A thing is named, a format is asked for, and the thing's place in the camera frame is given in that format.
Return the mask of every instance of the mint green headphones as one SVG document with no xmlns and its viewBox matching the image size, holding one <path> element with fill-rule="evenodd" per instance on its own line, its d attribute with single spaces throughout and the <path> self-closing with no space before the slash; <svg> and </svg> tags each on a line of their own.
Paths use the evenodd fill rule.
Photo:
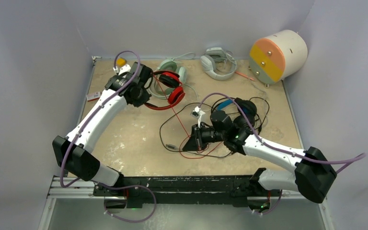
<svg viewBox="0 0 368 230">
<path fill-rule="evenodd" d="M 180 82 L 182 84 L 185 84 L 186 80 L 187 80 L 187 71 L 183 66 L 177 66 L 177 63 L 171 59 L 167 59 L 164 60 L 163 62 L 160 63 L 160 65 L 157 67 L 157 70 L 169 70 L 172 72 L 176 72 L 180 78 Z M 165 99 L 166 100 L 166 96 L 167 98 L 169 97 L 169 95 L 173 92 L 173 88 L 168 88 L 166 89 L 164 92 L 166 93 L 166 95 L 164 95 L 163 91 L 161 91 L 160 87 L 158 86 L 157 82 L 154 81 L 151 85 L 150 85 L 150 93 L 151 95 L 153 95 L 156 98 L 159 99 Z"/>
</svg>

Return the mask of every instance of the metal frame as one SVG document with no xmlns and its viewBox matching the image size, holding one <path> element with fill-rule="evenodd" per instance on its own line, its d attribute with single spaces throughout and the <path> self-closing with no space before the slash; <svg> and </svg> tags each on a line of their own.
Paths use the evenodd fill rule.
<svg viewBox="0 0 368 230">
<path fill-rule="evenodd" d="M 91 82 L 92 82 L 92 78 L 95 72 L 95 63 L 96 63 L 96 59 L 101 59 L 101 60 L 107 60 L 108 58 L 102 58 L 102 57 L 92 57 L 93 58 L 93 68 L 92 68 L 92 72 L 91 72 L 91 77 L 90 77 L 90 83 L 88 85 L 87 91 L 86 93 L 88 93 L 89 88 L 91 86 Z M 294 125 L 296 127 L 296 131 L 297 131 L 297 135 L 299 137 L 299 141 L 301 144 L 301 147 L 303 147 L 303 143 L 301 140 L 301 136 L 299 133 L 299 129 L 298 129 L 298 125 L 296 122 L 296 118 L 294 115 L 294 111 L 291 105 L 291 101 L 289 98 L 289 94 L 288 91 L 284 85 L 284 82 L 282 81 L 283 84 L 283 88 L 286 94 L 286 98 L 288 101 L 288 105 L 290 107 L 290 111 L 294 120 Z M 81 120 L 82 118 L 82 114 L 84 111 L 84 107 L 85 107 L 85 102 L 83 103 L 83 106 L 81 107 L 81 112 L 78 118 L 78 122 Z M 64 178 L 65 183 L 70 182 L 71 180 L 73 180 L 75 178 L 71 178 L 71 177 L 67 177 Z M 39 225 L 39 230 L 47 230 L 51 221 L 51 217 L 53 214 L 53 209 L 55 207 L 56 204 L 56 200 L 57 199 L 104 199 L 103 196 L 94 196 L 93 192 L 95 189 L 95 184 L 93 182 L 86 182 L 86 181 L 78 181 L 76 183 L 74 183 L 72 186 L 68 187 L 68 188 L 61 188 L 60 184 L 59 184 L 59 178 L 58 177 L 54 177 L 52 180 L 52 183 L 50 185 L 50 189 L 47 195 L 47 200 L 46 200 L 46 204 L 43 210 L 43 214 L 42 214 L 42 218 L 40 221 L 40 225 Z M 113 200 L 124 200 L 124 197 L 122 196 L 107 196 L 106 199 L 113 199 Z M 267 197 L 265 196 L 253 196 L 253 197 L 247 197 L 248 200 L 264 200 L 267 199 Z M 293 192 L 293 191 L 283 191 L 283 196 L 282 199 L 305 199 L 300 193 L 298 192 Z M 332 223 L 332 218 L 331 218 L 331 214 L 330 214 L 330 210 L 328 208 L 328 203 L 327 203 L 327 198 L 324 200 L 324 202 L 322 204 L 319 204 L 319 208 L 320 208 L 320 212 L 321 212 L 321 216 L 323 219 L 323 223 L 325 226 L 326 230 L 334 230 L 334 225 Z"/>
</svg>

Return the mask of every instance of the robotic arm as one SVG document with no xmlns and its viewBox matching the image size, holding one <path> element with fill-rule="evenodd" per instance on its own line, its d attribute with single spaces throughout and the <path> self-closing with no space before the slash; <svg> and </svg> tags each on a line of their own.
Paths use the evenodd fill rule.
<svg viewBox="0 0 368 230">
<path fill-rule="evenodd" d="M 151 78 L 153 71 L 136 62 L 132 68 L 125 65 L 117 75 L 110 78 L 99 101 L 82 122 L 65 138 L 57 136 L 53 140 L 58 165 L 85 181 L 92 180 L 107 186 L 116 186 L 118 179 L 120 180 L 123 175 L 100 163 L 91 152 L 100 135 L 118 112 L 128 104 L 135 107 L 146 104 L 150 94 L 146 91 L 145 84 Z M 314 147 L 308 150 L 293 149 L 262 139 L 257 134 L 254 135 L 245 125 L 232 122 L 223 111 L 213 112 L 210 120 L 212 126 L 204 122 L 192 126 L 191 137 L 183 151 L 203 150 L 208 143 L 223 141 L 233 152 L 258 157 L 286 169 L 286 171 L 258 169 L 251 180 L 257 180 L 264 189 L 299 191 L 315 203 L 324 200 L 336 178 L 335 170 L 329 164 L 313 163 L 294 157 L 295 154 L 299 154 L 313 160 L 327 161 L 321 151 Z M 273 147 L 291 151 L 293 155 L 276 151 Z"/>
</svg>

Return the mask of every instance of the yellow stripe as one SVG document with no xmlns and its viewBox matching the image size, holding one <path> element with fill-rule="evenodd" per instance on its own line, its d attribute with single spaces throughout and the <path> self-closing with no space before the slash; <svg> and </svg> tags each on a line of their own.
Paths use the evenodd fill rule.
<svg viewBox="0 0 368 230">
<path fill-rule="evenodd" d="M 277 67 L 272 60 L 270 60 L 266 54 L 256 45 L 252 46 L 249 53 L 250 57 L 260 65 L 260 67 L 265 71 L 265 73 L 274 81 L 280 80 L 283 71 Z"/>
</svg>

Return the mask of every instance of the beige table surface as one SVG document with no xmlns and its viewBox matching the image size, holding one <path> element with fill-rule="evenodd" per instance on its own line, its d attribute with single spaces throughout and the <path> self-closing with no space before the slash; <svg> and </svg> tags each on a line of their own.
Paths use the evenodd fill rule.
<svg viewBox="0 0 368 230">
<path fill-rule="evenodd" d="M 162 60 L 143 61 L 146 66 L 155 69 Z M 248 61 L 238 61 L 238 71 L 252 75 L 248 70 Z M 210 78 L 202 71 L 199 60 L 183 60 L 182 65 L 187 68 L 187 84 L 194 87 L 200 100 L 211 92 L 221 92 L 231 97 L 249 99 L 253 96 L 262 97 L 263 94 L 256 90 L 250 80 L 237 74 L 226 81 L 217 81 Z M 102 92 L 108 79 L 114 75 L 111 60 L 97 61 L 92 78 L 89 93 Z M 266 89 L 262 83 L 255 84 L 267 92 L 270 103 L 268 124 L 263 128 L 261 136 L 280 144 L 300 148 L 299 137 L 294 125 L 293 117 L 288 105 L 283 83 L 279 82 Z M 184 105 L 196 102 L 196 94 L 189 87 L 184 86 L 186 96 L 178 104 L 176 111 Z M 212 105 L 221 96 L 212 96 L 206 100 Z M 150 102 L 156 105 L 165 105 L 165 100 L 152 97 Z M 263 101 L 254 100 L 258 114 L 264 117 Z M 95 105 L 87 102 L 83 111 L 83 118 Z M 195 118 L 190 116 L 194 106 L 187 107 L 179 114 L 185 128 L 191 133 L 191 126 L 196 123 Z M 225 111 L 235 112 L 234 105 L 225 108 Z M 259 158 L 243 156 L 239 153 L 225 159 L 205 157 L 198 160 L 189 160 L 179 153 L 167 151 L 159 138 L 160 125 L 174 113 L 171 109 L 165 111 L 153 111 L 145 106 L 135 108 L 128 105 L 124 111 L 118 113 L 102 136 L 99 138 L 93 155 L 102 163 L 121 171 L 126 176 L 175 176 L 175 175 L 239 175 L 253 174 L 258 168 L 280 169 L 280 167 Z M 177 118 L 167 123 L 162 130 L 164 143 L 179 146 L 186 133 Z M 224 156 L 229 153 L 228 149 L 221 144 L 211 155 Z M 184 153 L 188 157 L 195 155 Z"/>
</svg>

